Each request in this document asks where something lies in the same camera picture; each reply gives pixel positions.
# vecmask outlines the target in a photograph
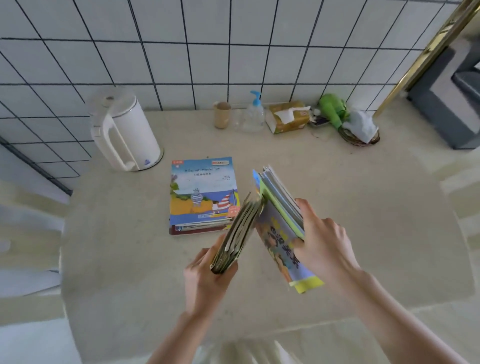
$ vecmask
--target hand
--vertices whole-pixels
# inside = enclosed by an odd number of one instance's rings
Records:
[[[296,198],[303,216],[305,242],[293,242],[295,256],[325,284],[336,288],[348,269],[360,270],[343,227],[331,218],[320,219],[307,200]]]
[[[210,249],[202,249],[183,271],[186,313],[189,316],[211,318],[238,270],[237,262],[223,274],[214,274],[210,270],[224,237],[224,234],[221,235]]]

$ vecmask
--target kettle handle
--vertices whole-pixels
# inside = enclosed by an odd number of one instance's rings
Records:
[[[110,129],[113,129],[113,131],[117,134],[118,139],[122,142],[123,147],[132,159],[131,161],[124,163],[121,159],[120,155],[118,154],[117,150],[115,149],[110,140],[110,136],[108,134]],[[127,147],[125,140],[123,140],[123,137],[121,136],[110,114],[107,113],[103,121],[100,123],[100,126],[92,126],[90,131],[93,140],[97,144],[98,148],[102,151],[103,155],[105,156],[105,158],[107,158],[107,160],[110,162],[114,169],[127,172],[131,171],[135,166],[139,169],[137,163],[135,162],[135,158],[133,158],[130,149]]]

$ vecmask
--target gold metal frame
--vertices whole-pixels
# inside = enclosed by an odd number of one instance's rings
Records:
[[[413,62],[413,65],[407,73],[405,73],[398,84],[396,84],[393,90],[388,94],[378,110],[374,113],[374,117],[380,115],[385,107],[392,102],[394,97],[397,96],[401,90],[405,89],[409,91],[413,87],[445,47],[458,37],[463,28],[465,28],[479,11],[480,0],[463,0],[461,2],[433,37],[425,50],[418,56],[415,62]]]

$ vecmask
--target white electric kettle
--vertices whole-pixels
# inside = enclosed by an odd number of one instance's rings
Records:
[[[132,90],[102,88],[87,101],[87,107],[92,138],[115,170],[145,170],[160,161],[163,150]]]

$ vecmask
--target white tile wall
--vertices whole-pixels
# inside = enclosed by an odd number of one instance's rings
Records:
[[[335,93],[374,111],[452,1],[4,0],[0,140],[67,189],[96,152],[84,102],[128,85],[145,110]]]

